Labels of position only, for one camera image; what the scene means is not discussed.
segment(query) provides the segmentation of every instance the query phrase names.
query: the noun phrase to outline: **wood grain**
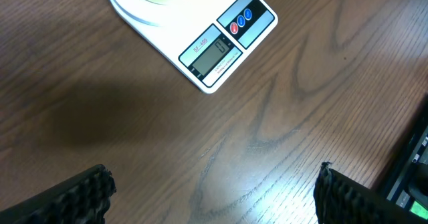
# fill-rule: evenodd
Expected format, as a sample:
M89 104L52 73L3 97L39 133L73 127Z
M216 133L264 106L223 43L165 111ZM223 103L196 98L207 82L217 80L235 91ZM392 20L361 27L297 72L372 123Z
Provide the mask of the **wood grain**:
M107 223L315 223L320 163L371 187L428 89L428 0L266 0L202 94L108 0L0 0L0 209L95 164Z

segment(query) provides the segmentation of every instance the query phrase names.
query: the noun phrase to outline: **weighing plate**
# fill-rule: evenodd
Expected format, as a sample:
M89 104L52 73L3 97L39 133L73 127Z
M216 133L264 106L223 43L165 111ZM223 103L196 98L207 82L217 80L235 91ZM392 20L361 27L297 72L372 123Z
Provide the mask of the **weighing plate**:
M207 94L277 25L263 0L110 0L118 14Z

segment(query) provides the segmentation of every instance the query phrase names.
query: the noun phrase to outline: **white scale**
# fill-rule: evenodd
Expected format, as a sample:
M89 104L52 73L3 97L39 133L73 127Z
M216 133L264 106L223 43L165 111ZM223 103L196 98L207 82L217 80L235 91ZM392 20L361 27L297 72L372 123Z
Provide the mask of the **white scale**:
M110 0L118 14L207 94L215 92L278 23L263 0Z

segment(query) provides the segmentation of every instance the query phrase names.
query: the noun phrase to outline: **wooden table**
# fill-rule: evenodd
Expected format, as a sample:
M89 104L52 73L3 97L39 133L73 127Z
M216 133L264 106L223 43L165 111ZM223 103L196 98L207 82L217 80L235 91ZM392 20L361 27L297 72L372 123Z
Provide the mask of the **wooden table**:
M213 95L108 0L0 0L0 209L105 164L107 223L315 223L320 163L370 187L428 89L428 0L266 0Z

